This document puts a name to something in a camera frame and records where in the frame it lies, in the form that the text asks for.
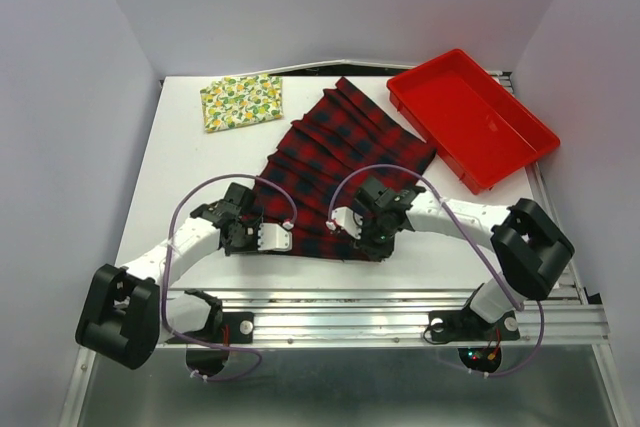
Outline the red black plaid skirt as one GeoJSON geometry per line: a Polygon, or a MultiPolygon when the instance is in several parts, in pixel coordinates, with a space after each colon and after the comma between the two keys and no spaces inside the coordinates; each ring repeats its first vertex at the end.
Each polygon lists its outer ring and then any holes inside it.
{"type": "Polygon", "coordinates": [[[268,156],[254,187],[255,213],[276,222],[297,207],[289,255],[331,260],[362,260],[347,236],[326,226],[334,194],[352,209],[358,186],[374,175],[384,185],[403,190],[415,184],[436,154],[387,115],[345,77],[289,130],[268,156]]]}

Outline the lemon print skirt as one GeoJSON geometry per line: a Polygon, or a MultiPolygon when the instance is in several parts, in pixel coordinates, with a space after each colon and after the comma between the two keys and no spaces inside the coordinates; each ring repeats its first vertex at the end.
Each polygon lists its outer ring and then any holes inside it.
{"type": "Polygon", "coordinates": [[[216,133],[284,116],[282,78],[268,74],[222,77],[200,90],[204,130],[216,133]]]}

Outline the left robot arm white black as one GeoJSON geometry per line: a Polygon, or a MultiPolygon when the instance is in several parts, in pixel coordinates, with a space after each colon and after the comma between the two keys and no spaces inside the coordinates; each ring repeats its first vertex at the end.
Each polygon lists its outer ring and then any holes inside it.
{"type": "Polygon", "coordinates": [[[227,353],[230,328],[221,300],[198,289],[171,298],[168,290],[219,250],[256,250],[259,223],[248,217],[255,199],[250,188],[233,183],[220,200],[198,206],[182,225],[173,225],[168,239],[156,247],[122,266],[99,267],[81,310],[76,342],[131,370],[167,340],[200,346],[220,341],[227,353]]]}

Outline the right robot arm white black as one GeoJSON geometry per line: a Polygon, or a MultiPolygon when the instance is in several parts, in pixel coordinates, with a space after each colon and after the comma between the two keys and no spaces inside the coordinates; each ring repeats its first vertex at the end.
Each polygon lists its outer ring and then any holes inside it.
{"type": "Polygon", "coordinates": [[[402,231],[440,234],[469,243],[489,270],[459,310],[432,314],[432,338],[481,339],[526,301],[543,301],[572,259],[566,235],[534,200],[511,206],[447,200],[428,187],[396,191],[375,177],[358,188],[362,211],[337,208],[333,220],[370,260],[389,258],[402,231]]]}

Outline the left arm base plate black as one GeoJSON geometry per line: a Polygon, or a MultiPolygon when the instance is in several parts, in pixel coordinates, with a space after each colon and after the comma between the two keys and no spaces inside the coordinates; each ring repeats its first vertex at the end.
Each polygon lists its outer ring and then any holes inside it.
{"type": "Polygon", "coordinates": [[[254,320],[253,312],[222,312],[203,329],[187,335],[208,343],[249,345],[253,342],[254,320]]]}

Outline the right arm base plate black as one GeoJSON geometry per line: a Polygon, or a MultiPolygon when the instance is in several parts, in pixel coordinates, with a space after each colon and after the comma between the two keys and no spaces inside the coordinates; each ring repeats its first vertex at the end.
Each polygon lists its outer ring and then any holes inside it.
{"type": "Polygon", "coordinates": [[[516,341],[520,339],[513,311],[488,323],[470,310],[436,310],[428,314],[423,339],[434,345],[451,342],[516,341]]]}

